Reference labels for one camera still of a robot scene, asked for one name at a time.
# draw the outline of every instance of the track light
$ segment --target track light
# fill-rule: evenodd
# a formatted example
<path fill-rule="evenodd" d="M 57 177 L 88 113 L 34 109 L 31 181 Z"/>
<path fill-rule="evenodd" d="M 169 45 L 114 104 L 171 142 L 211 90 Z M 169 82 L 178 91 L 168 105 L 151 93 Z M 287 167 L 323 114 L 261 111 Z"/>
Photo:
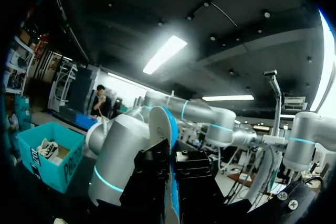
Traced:
<path fill-rule="evenodd" d="M 187 20 L 193 20 L 193 18 L 194 18 L 195 16 L 192 14 L 192 15 L 189 15 L 189 16 L 187 16 Z"/>
<path fill-rule="evenodd" d="M 265 18 L 269 18 L 271 16 L 271 13 L 269 13 L 268 11 L 264 11 L 264 16 Z"/>

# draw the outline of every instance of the box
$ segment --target box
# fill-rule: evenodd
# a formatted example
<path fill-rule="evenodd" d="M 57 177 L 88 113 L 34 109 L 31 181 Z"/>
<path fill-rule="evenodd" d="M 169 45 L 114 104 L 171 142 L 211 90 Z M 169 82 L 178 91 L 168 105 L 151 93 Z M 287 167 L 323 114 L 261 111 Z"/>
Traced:
<path fill-rule="evenodd" d="M 24 166 L 48 186 L 65 193 L 83 157 L 84 135 L 51 122 L 21 132 L 18 137 Z M 45 138 L 49 141 L 54 140 L 59 145 L 59 153 L 61 152 L 64 158 L 58 165 L 36 151 Z"/>
<path fill-rule="evenodd" d="M 29 110 L 18 110 L 15 114 L 20 126 L 24 125 L 25 123 L 30 123 L 32 120 Z"/>
<path fill-rule="evenodd" d="M 95 123 L 97 123 L 97 119 L 93 119 L 89 117 L 88 115 L 78 114 L 76 116 L 75 123 L 85 129 L 90 129 L 91 126 L 93 126 Z"/>
<path fill-rule="evenodd" d="M 16 95 L 15 96 L 15 112 L 17 113 L 20 110 L 29 110 L 29 98 Z"/>

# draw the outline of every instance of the black ceiling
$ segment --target black ceiling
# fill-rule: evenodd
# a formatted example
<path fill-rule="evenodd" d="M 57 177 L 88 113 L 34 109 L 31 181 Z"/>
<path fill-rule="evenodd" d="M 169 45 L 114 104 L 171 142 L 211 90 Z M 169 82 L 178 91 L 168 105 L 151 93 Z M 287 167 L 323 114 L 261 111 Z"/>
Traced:
<path fill-rule="evenodd" d="M 205 7 L 204 2 L 213 5 Z M 62 0 L 62 4 L 91 63 L 158 89 L 174 89 L 185 98 L 251 93 L 256 100 L 211 105 L 267 118 L 274 113 L 274 99 L 262 75 L 277 69 L 285 95 L 307 97 L 308 107 L 315 96 L 323 34 L 318 9 L 306 0 Z M 265 10 L 270 18 L 263 15 Z M 188 45 L 151 76 L 142 73 L 172 35 Z"/>

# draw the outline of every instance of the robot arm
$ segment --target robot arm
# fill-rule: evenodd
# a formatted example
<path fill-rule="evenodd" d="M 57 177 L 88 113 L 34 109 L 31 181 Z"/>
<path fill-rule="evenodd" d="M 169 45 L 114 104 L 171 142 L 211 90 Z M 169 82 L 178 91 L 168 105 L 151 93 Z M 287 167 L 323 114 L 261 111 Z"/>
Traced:
<path fill-rule="evenodd" d="M 295 171 L 307 168 L 320 143 L 336 151 L 336 119 L 325 118 L 313 112 L 300 112 L 295 116 L 283 164 Z"/>

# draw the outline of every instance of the person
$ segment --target person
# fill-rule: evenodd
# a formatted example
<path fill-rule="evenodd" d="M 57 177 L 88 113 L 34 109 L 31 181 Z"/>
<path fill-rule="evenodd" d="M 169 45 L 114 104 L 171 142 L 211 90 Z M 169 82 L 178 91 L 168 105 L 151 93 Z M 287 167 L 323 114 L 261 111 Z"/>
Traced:
<path fill-rule="evenodd" d="M 103 95 L 104 91 L 105 87 L 103 85 L 100 84 L 97 86 L 96 97 L 94 98 L 92 104 L 91 115 L 100 115 L 98 108 L 100 108 L 106 101 L 106 97 Z"/>

